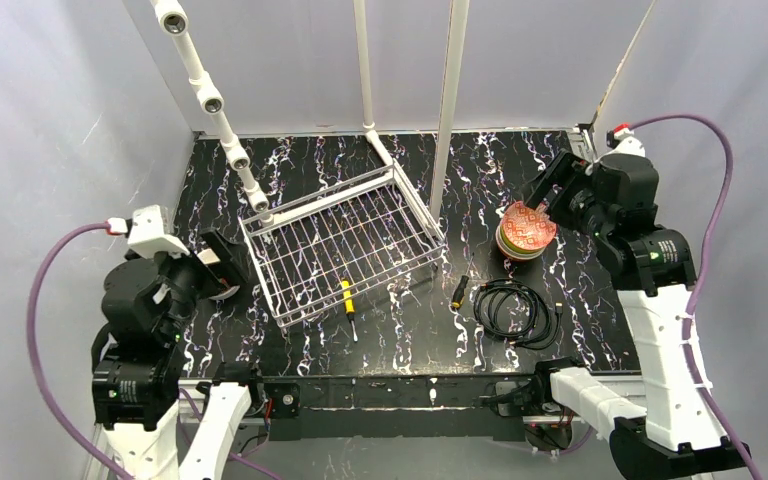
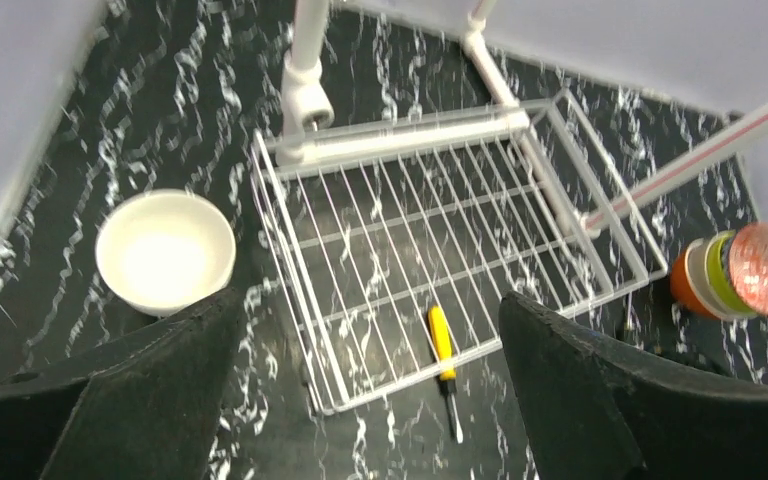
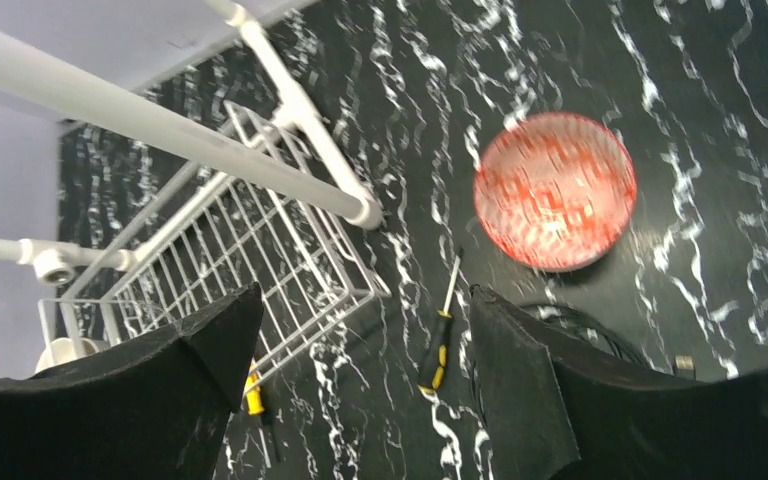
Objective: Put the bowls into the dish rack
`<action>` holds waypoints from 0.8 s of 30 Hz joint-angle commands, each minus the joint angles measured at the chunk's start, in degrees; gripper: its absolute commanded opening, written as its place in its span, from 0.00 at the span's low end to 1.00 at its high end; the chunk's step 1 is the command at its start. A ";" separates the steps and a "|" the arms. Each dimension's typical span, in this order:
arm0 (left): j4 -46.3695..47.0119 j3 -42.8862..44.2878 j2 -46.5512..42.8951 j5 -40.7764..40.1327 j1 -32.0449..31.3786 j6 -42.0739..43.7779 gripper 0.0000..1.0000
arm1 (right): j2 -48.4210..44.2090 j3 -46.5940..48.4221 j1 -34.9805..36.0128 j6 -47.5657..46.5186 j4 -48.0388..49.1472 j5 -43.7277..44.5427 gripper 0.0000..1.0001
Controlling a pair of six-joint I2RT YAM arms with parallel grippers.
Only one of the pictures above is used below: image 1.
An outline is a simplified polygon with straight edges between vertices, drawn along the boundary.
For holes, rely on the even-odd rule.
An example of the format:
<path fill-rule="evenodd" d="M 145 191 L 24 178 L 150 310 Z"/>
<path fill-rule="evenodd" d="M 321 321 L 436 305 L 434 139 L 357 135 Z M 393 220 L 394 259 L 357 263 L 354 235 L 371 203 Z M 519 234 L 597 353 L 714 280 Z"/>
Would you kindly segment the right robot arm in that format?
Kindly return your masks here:
<path fill-rule="evenodd" d="M 656 221 L 652 162 L 609 153 L 589 162 L 559 153 L 532 181 L 525 203 L 590 238 L 609 273 L 638 356 L 645 402 L 637 405 L 572 360 L 537 365 L 547 397 L 607 439 L 626 479 L 677 479 L 745 467 L 748 447 L 706 397 L 699 339 L 687 303 L 699 281 L 690 247 Z"/>

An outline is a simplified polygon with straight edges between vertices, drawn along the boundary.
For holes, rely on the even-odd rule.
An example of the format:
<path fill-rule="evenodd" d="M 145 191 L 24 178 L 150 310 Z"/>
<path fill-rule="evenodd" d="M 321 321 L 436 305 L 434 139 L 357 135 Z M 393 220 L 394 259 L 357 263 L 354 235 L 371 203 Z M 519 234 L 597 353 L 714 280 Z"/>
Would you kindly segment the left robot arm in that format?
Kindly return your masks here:
<path fill-rule="evenodd" d="M 125 236 L 125 260 L 103 284 L 102 330 L 113 343 L 92 347 L 95 421 L 125 474 L 176 479 L 181 337 L 201 300 L 250 281 L 249 249 L 215 229 L 201 232 L 207 247 L 199 253 L 162 227 L 132 222 Z"/>

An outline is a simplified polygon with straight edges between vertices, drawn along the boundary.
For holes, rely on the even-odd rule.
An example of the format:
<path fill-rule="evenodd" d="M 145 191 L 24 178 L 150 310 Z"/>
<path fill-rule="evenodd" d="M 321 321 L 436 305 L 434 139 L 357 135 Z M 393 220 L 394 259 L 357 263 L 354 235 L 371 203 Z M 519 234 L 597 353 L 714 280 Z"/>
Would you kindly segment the red patterned blue bowl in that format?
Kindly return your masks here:
<path fill-rule="evenodd" d="M 547 247 L 557 234 L 557 225 L 544 212 L 528 208 L 522 201 L 506 209 L 499 226 L 515 247 L 524 250 Z"/>

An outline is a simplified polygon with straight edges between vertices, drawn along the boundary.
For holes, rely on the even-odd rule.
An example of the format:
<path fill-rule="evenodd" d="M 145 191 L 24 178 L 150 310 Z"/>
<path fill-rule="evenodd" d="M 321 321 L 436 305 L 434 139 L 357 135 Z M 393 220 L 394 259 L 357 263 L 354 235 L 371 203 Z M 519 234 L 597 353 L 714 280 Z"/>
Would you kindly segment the white bowl brown rim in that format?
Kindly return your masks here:
<path fill-rule="evenodd" d="M 229 284 L 227 282 L 222 283 L 222 288 L 216 294 L 210 297 L 214 301 L 222 301 L 233 297 L 239 291 L 239 284 Z"/>

